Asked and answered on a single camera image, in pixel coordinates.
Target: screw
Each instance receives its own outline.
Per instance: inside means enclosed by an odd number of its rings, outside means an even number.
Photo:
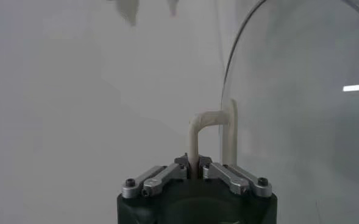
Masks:
[[[136,186],[136,181],[133,178],[129,178],[125,181],[125,186],[127,187],[134,187]]]
[[[267,180],[267,178],[260,177],[260,178],[258,178],[258,184],[259,184],[259,186],[265,187],[265,186],[269,185],[269,180]]]
[[[150,196],[149,191],[147,191],[146,189],[141,190],[141,194],[145,197],[148,198]]]

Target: bolt head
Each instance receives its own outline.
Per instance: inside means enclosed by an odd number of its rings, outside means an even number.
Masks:
[[[125,186],[127,187],[134,187],[136,186],[136,181],[133,178],[129,178],[125,181]]]
[[[259,184],[259,186],[265,187],[265,186],[269,185],[269,180],[267,180],[267,178],[260,177],[260,178],[258,178],[258,184]]]

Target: silver metal bracket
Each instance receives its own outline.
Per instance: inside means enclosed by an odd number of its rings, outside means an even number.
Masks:
[[[259,197],[270,197],[272,195],[271,183],[265,178],[257,178],[251,173],[243,170],[237,165],[230,165],[227,168],[236,175],[245,178],[249,184],[251,191]]]
[[[153,168],[149,169],[147,172],[141,174],[136,179],[128,179],[123,184],[123,192],[122,192],[123,197],[124,198],[138,197],[140,195],[143,182],[148,178],[153,177],[156,174],[160,173],[164,169],[165,167],[163,166],[154,166]]]
[[[152,197],[162,192],[164,185],[171,179],[187,179],[187,168],[173,163],[156,176],[144,181],[141,194],[144,197]]]
[[[243,195],[249,188],[245,178],[239,177],[220,163],[211,163],[204,167],[204,178],[218,178],[228,185],[231,192]]]

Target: clear plastic dome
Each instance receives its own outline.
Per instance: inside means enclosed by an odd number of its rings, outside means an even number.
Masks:
[[[359,1],[261,1],[246,21],[221,102],[238,165],[269,178],[278,223],[359,223]]]

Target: white wall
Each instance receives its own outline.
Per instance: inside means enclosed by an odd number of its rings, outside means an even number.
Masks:
[[[215,2],[140,2],[130,27],[110,1],[0,0],[0,223],[115,223],[121,183],[218,109]]]

